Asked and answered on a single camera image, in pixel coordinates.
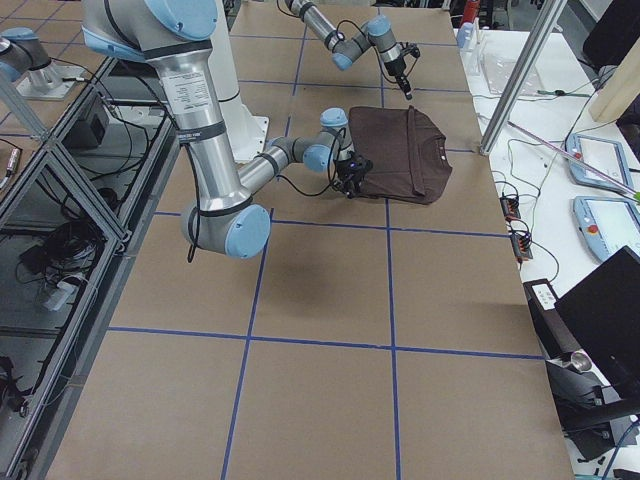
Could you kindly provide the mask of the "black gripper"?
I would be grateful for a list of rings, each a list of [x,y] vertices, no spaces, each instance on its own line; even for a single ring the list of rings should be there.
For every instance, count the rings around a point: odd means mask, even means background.
[[[397,83],[398,88],[402,91],[406,99],[412,99],[412,87],[405,75],[406,63],[403,57],[397,57],[392,60],[384,60],[384,67],[387,74]]]
[[[335,189],[347,198],[354,199],[361,192],[361,186],[373,163],[360,154],[351,154],[345,160],[335,163],[337,179]]]

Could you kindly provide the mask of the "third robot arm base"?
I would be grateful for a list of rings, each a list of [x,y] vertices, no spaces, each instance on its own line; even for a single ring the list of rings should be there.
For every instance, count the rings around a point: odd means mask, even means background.
[[[82,67],[57,65],[30,28],[1,32],[1,75],[12,83],[19,81],[16,89],[26,99],[61,101],[82,72]]]

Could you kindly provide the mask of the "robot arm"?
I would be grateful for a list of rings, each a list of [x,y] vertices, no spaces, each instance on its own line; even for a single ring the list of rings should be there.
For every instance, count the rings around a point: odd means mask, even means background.
[[[285,1],[284,4],[287,10],[283,13],[302,21],[323,42],[339,70],[351,68],[372,50],[387,81],[395,84],[407,100],[412,99],[411,69],[405,58],[410,56],[417,60],[420,50],[415,43],[398,41],[385,15],[379,14],[362,25],[347,19],[334,25],[313,1]]]
[[[369,163],[357,158],[348,119],[339,108],[321,116],[313,137],[280,137],[244,166],[235,162],[209,68],[212,37],[226,19],[214,1],[85,1],[83,35],[92,50],[152,66],[170,107],[196,182],[196,200],[181,215],[192,250],[251,258],[271,232],[267,210],[253,196],[292,163],[328,173],[348,196]]]

